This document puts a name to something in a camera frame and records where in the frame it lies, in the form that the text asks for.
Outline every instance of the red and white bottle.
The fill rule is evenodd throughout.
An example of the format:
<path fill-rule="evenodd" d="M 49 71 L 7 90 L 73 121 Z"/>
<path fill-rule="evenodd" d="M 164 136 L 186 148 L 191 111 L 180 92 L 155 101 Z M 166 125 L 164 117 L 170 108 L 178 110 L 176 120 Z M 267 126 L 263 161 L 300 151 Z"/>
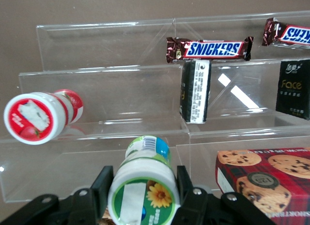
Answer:
<path fill-rule="evenodd" d="M 72 90 L 33 92 L 11 99 L 4 109 L 10 134 L 25 144 L 44 144 L 57 137 L 65 125 L 83 113 L 81 97 Z"/>

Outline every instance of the barcode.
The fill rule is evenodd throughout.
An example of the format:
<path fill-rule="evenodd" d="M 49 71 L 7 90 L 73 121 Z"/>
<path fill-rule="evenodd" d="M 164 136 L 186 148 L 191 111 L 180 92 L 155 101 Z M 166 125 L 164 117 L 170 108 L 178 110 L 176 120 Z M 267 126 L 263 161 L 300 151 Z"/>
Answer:
<path fill-rule="evenodd" d="M 156 138 L 145 137 L 143 139 L 143 150 L 156 151 Z"/>

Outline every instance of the black box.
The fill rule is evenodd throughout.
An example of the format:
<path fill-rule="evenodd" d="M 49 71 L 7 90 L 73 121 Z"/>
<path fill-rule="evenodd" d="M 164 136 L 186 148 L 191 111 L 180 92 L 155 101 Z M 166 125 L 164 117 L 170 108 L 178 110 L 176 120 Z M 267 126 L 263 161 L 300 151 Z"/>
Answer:
<path fill-rule="evenodd" d="M 283 60 L 276 111 L 310 119 L 310 60 Z"/>

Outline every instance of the yogurt bottle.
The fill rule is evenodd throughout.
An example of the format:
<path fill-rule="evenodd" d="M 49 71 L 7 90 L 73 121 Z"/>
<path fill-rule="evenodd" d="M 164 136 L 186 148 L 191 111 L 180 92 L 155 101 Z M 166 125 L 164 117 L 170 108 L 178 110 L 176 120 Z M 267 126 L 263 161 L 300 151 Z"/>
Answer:
<path fill-rule="evenodd" d="M 31 145 L 44 144 L 57 137 L 67 124 L 80 118 L 83 110 L 80 96 L 71 90 L 71 96 L 66 92 L 32 92 L 11 99 L 3 114 L 9 133 Z M 72 101 L 79 101 L 79 106 Z"/>
<path fill-rule="evenodd" d="M 108 194 L 117 225 L 169 225 L 180 207 L 168 145 L 145 135 L 128 147 Z"/>

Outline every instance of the red plaid box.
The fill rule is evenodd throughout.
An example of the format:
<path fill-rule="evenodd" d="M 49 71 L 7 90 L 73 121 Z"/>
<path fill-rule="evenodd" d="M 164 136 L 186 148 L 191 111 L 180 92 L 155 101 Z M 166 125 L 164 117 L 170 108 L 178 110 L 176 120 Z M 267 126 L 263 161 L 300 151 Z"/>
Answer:
<path fill-rule="evenodd" d="M 310 148 L 219 151 L 216 180 L 279 225 L 310 224 Z"/>

